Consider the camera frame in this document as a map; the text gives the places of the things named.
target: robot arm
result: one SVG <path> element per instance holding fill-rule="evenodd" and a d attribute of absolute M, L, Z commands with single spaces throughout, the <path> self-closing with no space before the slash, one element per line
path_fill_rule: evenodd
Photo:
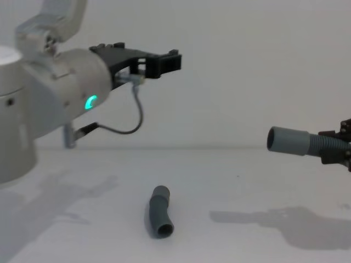
<path fill-rule="evenodd" d="M 0 131 L 0 183 L 35 166 L 34 139 L 64 127 L 65 145 L 72 148 L 82 136 L 72 121 L 102 104 L 112 90 L 133 82 L 137 94 L 141 79 L 157 79 L 181 68 L 177 50 L 156 55 L 116 43 L 59 52 L 59 43 L 78 32 L 86 4 L 44 0 L 40 13 L 16 29 L 19 52 L 0 47 L 0 121 L 5 127 Z M 120 74 L 126 68 L 127 76 Z M 95 128 L 118 133 L 97 123 Z"/>

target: white tabletop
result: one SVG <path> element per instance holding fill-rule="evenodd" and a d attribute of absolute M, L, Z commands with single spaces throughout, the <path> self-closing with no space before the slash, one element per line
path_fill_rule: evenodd
<path fill-rule="evenodd" d="M 147 203 L 171 191 L 170 238 Z M 266 150 L 41 151 L 0 190 L 0 263 L 351 261 L 351 174 Z"/>

